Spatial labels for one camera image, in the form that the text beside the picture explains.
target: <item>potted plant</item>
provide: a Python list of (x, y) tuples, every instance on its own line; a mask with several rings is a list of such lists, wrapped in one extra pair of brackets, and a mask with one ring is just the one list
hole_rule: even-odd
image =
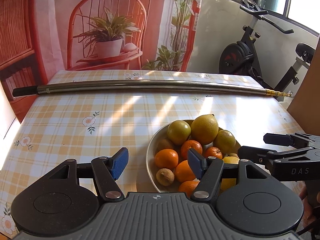
[(135, 27), (135, 23), (131, 22), (131, 17), (119, 16), (118, 12), (114, 15), (108, 8), (104, 8), (106, 18), (87, 17), (92, 20), (89, 25), (92, 30), (74, 36), (82, 37), (80, 42), (84, 41), (84, 48), (95, 43), (98, 58), (115, 57), (120, 55), (122, 42), (127, 35), (141, 30)]

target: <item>tablecloth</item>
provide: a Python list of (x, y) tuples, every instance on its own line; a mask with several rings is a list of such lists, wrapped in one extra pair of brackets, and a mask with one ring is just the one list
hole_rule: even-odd
[[(50, 83), (109, 79), (165, 79), (219, 82), (260, 87), (247, 76), (162, 71), (58, 71)], [(272, 97), (199, 92), (118, 91), (39, 96), (21, 124), (0, 172), (1, 233), (17, 233), (10, 206), (14, 197), (66, 159), (88, 163), (129, 149), (129, 163), (117, 183), (129, 191), (155, 191), (146, 171), (149, 140), (177, 119), (215, 114), (219, 126), (241, 145), (270, 148), (268, 132), (303, 132)], [(281, 150), (283, 147), (272, 146)], [(80, 184), (94, 191), (92, 180)]]

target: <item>circular cap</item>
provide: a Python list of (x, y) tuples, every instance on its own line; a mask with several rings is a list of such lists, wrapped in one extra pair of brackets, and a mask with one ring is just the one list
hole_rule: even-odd
[(265, 192), (256, 192), (247, 195), (243, 199), (243, 204), (247, 209), (258, 214), (270, 214), (278, 210), (281, 206), (280, 199)]
[(193, 195), (196, 198), (207, 198), (209, 197), (209, 193), (206, 191), (196, 191), (195, 193), (193, 193)]
[(106, 197), (110, 199), (116, 199), (121, 197), (121, 193), (119, 191), (108, 191), (106, 193)]
[(71, 198), (63, 193), (51, 192), (36, 198), (35, 208), (45, 214), (56, 214), (71, 205)]

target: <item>red chair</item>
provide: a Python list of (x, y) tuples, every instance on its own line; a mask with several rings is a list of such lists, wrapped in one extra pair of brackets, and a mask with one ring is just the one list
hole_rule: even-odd
[[(136, 51), (101, 60), (95, 54), (94, 45), (85, 48), (85, 43), (77, 35), (92, 29), (89, 25), (92, 20), (87, 17), (105, 17), (104, 7), (108, 8), (112, 14), (118, 11), (119, 15), (132, 17), (132, 22), (141, 32), (132, 33), (132, 37), (127, 36), (125, 43), (132, 42), (135, 44), (137, 46)], [(97, 70), (120, 65), (129, 69), (130, 62), (135, 59), (141, 69), (146, 22), (146, 10), (140, 0), (82, 0), (72, 11), (69, 20), (67, 70)]]

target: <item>plaid pattern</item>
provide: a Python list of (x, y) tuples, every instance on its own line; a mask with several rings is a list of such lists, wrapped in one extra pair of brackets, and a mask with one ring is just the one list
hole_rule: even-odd
[[(108, 79), (192, 80), (260, 87), (247, 76), (130, 70), (58, 71), (50, 83)], [(219, 126), (230, 130), (241, 145), (268, 147), (263, 142), (267, 132), (302, 132), (271, 97), (136, 91), (39, 96), (0, 173), (0, 214), (4, 217), (17, 194), (64, 160), (88, 163), (98, 156), (112, 156), (121, 147), (129, 149), (129, 163), (117, 181), (121, 190), (124, 194), (154, 192), (145, 165), (153, 134), (174, 120), (209, 113), (215, 114)], [(94, 191), (92, 180), (80, 181)], [(16, 234), (17, 230), (12, 235), (6, 233), (2, 225), (1, 233), (10, 238)]]

